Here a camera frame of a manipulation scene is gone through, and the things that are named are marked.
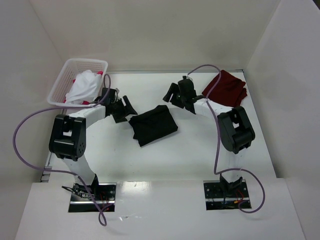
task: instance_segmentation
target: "black mounting plate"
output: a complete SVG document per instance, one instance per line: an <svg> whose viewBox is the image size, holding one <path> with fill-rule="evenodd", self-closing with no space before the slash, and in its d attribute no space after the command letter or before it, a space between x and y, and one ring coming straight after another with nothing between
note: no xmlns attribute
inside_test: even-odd
<svg viewBox="0 0 320 240"><path fill-rule="evenodd" d="M96 197L95 201L100 208L106 206L106 204L111 204L104 212L114 212L115 211L115 201L116 201L116 183L99 183L98 191L105 194L106 199L101 200L101 198ZM69 213L88 213L88 212L98 212L94 203L87 199L81 198L78 195L71 193Z"/></svg>
<svg viewBox="0 0 320 240"><path fill-rule="evenodd" d="M230 195L225 197L224 201L224 193L220 186L220 181L203 182L206 210L239 209L238 203L235 203L235 201L242 198L241 194L238 191L232 192ZM241 204L241 208L251 209L247 183L243 180L238 189L243 194L244 200L247 200Z"/></svg>

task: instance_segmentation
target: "dark red cloth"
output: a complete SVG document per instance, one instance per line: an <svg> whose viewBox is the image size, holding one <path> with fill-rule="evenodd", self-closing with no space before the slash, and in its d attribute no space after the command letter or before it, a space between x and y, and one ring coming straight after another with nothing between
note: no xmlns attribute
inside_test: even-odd
<svg viewBox="0 0 320 240"><path fill-rule="evenodd" d="M218 80L219 75L217 75L209 85L203 90L202 94L207 96L209 90ZM225 70L221 71L221 79L217 86L209 95L209 99L229 107L240 106L242 99L247 96L247 89L244 88L246 83L241 81L239 78L232 76Z"/></svg>

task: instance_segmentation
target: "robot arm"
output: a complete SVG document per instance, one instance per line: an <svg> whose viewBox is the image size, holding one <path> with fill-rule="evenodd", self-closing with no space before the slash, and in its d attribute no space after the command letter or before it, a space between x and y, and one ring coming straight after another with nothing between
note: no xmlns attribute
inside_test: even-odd
<svg viewBox="0 0 320 240"><path fill-rule="evenodd" d="M112 115L116 123L126 121L129 114L136 115L127 96L123 100L118 97L116 89L110 89L109 96L96 107L82 109L69 115L59 114L55 117L51 138L50 152L56 154L69 168L69 170L84 180L94 196L99 195L99 181L97 175L91 170L85 157L86 129L105 117ZM73 192L82 197L85 188L77 176L74 177L75 187Z"/></svg>
<svg viewBox="0 0 320 240"><path fill-rule="evenodd" d="M179 108L185 108L193 114L213 117L205 96L196 94L192 80L186 76L183 76L177 84L171 84L163 100ZM245 109L241 106L235 108L223 106L211 100L208 103L218 118L221 142L228 151L228 168L242 168L247 148L255 139L255 132ZM236 189L242 182L241 171L221 174L220 182L226 192Z"/></svg>

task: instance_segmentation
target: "white cloth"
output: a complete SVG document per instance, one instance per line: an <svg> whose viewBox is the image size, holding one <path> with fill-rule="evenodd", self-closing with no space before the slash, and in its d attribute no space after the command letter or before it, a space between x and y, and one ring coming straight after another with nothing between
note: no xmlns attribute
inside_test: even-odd
<svg viewBox="0 0 320 240"><path fill-rule="evenodd" d="M82 104L83 101L92 102L99 94L102 76L91 70L79 73L75 77L70 91L65 95L66 104Z"/></svg>

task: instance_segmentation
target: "plastic basket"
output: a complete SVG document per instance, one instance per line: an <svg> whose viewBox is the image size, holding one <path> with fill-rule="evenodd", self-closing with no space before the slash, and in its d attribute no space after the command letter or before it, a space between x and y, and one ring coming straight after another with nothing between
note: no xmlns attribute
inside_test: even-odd
<svg viewBox="0 0 320 240"><path fill-rule="evenodd" d="M102 76L105 75L108 67L106 61L86 58L70 58L67 60L59 73L55 83L47 97L47 102L51 105L63 107L83 107L80 104L64 103L66 94L70 91L73 80L77 74L86 70L91 70L93 73L103 71Z"/></svg>

